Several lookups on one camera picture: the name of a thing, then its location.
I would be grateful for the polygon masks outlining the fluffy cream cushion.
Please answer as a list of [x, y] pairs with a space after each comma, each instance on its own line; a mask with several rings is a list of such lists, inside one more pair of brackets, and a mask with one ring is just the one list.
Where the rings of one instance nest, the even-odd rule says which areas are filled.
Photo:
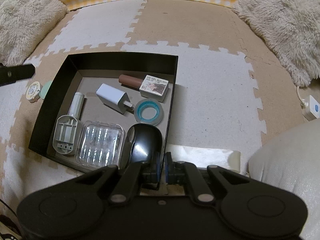
[[22, 64], [67, 12], [59, 0], [1, 0], [1, 63]]
[[319, 0], [237, 0], [233, 11], [263, 39], [296, 86], [319, 78]]

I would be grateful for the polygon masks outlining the mint green round tin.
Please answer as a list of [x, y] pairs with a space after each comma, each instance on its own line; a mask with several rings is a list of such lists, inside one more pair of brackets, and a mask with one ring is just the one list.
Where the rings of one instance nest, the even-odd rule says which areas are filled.
[[52, 81], [48, 81], [47, 83], [45, 83], [42, 88], [41, 88], [41, 91], [40, 91], [40, 98], [42, 100], [45, 99], [47, 93], [48, 93], [48, 90], [50, 89], [50, 86], [52, 84]]

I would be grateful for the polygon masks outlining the black computer mouse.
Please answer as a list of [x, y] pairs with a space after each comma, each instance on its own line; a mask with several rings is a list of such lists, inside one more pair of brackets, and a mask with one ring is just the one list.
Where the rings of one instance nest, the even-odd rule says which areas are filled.
[[160, 130], [149, 124], [135, 124], [127, 132], [121, 157], [121, 168], [130, 163], [156, 164], [162, 149]]

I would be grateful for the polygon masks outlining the black cardboard box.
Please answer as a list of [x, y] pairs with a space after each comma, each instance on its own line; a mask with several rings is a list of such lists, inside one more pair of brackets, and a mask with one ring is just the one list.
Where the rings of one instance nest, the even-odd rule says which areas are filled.
[[[80, 92], [85, 96], [80, 114], [80, 121], [83, 126], [86, 121], [119, 124], [125, 131], [125, 142], [129, 128], [135, 124], [141, 124], [136, 121], [134, 116], [136, 104], [140, 100], [150, 98], [141, 96], [139, 90], [123, 86], [118, 81], [119, 76], [124, 74], [144, 80], [147, 75], [151, 75], [169, 81], [169, 88], [164, 101], [158, 101], [163, 108], [164, 117], [161, 123], [155, 126], [162, 134], [162, 172], [175, 90], [177, 63], [178, 57], [176, 55], [140, 52], [109, 51], [68, 55], [52, 81], [43, 101], [29, 142], [30, 150], [80, 172], [89, 173], [100, 169], [91, 170], [79, 165], [75, 160], [77, 147], [74, 155], [61, 155], [54, 150], [53, 137], [57, 119], [68, 114], [74, 94]], [[128, 109], [124, 114], [121, 114], [103, 104], [96, 95], [96, 91], [103, 83], [126, 92], [130, 102], [134, 105], [133, 110]], [[140, 178], [143, 188], [148, 190], [159, 189], [160, 183], [159, 185], [152, 185], [143, 181], [143, 171], [147, 163], [130, 163], [127, 167], [133, 164], [142, 165]], [[127, 169], [127, 167], [121, 168], [121, 164], [119, 166], [108, 166], [114, 166], [120, 172]]]

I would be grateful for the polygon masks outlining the uv gel polish box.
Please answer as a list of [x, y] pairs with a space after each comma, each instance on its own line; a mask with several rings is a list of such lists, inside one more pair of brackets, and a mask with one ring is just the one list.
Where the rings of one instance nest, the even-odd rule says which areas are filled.
[[163, 102], [169, 88], [169, 81], [159, 77], [147, 75], [139, 91], [141, 96]]

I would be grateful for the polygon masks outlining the brown cylindrical tube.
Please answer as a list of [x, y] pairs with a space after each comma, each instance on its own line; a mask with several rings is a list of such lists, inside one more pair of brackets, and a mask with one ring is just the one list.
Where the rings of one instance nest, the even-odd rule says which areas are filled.
[[143, 83], [142, 79], [139, 79], [139, 78], [136, 78], [136, 77], [132, 77], [132, 76], [129, 76], [129, 75], [124, 75], [124, 74], [121, 74], [119, 76], [118, 81], [123, 86], [130, 87], [130, 88], [135, 89], [135, 90], [139, 90], [141, 85], [142, 85], [142, 83]]

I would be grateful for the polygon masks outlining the white usb charger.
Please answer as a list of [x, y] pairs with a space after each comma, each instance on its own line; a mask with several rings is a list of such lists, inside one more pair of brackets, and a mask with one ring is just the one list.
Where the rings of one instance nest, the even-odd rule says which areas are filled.
[[121, 114], [124, 114], [128, 109], [133, 110], [134, 108], [126, 92], [105, 83], [98, 88], [96, 95], [103, 104]]

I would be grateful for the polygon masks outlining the fluffy cream cushion left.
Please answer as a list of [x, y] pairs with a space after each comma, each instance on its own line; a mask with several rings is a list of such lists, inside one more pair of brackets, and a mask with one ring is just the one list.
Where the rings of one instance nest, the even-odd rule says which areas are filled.
[[1, 63], [22, 64], [67, 12], [59, 0], [1, 0]]

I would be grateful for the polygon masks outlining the clear teal tape roll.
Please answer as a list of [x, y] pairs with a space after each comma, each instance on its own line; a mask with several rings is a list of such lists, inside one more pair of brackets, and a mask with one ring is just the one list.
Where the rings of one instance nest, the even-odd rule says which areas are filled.
[[163, 120], [164, 111], [158, 101], [143, 99], [136, 104], [134, 116], [138, 123], [157, 126]]

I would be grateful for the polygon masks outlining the clear plastic case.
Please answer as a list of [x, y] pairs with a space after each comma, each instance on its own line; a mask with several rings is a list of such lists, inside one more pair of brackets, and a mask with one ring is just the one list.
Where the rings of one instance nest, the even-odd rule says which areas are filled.
[[76, 162], [86, 168], [96, 169], [120, 165], [125, 131], [119, 124], [86, 121], [81, 130]]

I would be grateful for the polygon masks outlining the round white yellow tape measure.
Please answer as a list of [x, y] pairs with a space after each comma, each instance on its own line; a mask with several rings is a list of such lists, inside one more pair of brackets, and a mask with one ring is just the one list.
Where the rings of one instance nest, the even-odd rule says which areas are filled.
[[33, 82], [27, 89], [25, 97], [30, 103], [34, 103], [40, 98], [42, 86], [39, 81]]

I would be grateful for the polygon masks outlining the fluffy cream cushion right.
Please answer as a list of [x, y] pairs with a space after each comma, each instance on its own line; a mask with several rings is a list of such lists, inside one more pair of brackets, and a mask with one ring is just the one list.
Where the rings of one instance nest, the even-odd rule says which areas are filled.
[[263, 39], [296, 86], [319, 78], [319, 0], [237, 0], [233, 11]]

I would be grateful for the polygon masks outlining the cream beanbag cushion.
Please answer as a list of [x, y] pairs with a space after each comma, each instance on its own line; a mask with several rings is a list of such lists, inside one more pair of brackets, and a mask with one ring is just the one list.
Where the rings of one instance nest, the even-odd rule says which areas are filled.
[[290, 191], [307, 205], [303, 239], [319, 239], [319, 119], [301, 124], [268, 141], [250, 158], [255, 180]]

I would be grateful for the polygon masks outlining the white power strip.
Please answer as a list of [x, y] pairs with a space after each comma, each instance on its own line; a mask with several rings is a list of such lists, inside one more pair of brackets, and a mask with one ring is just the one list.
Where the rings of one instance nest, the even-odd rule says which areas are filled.
[[306, 107], [303, 108], [303, 116], [308, 120], [312, 121], [319, 118], [319, 103], [312, 96], [309, 95], [304, 99], [307, 104]]

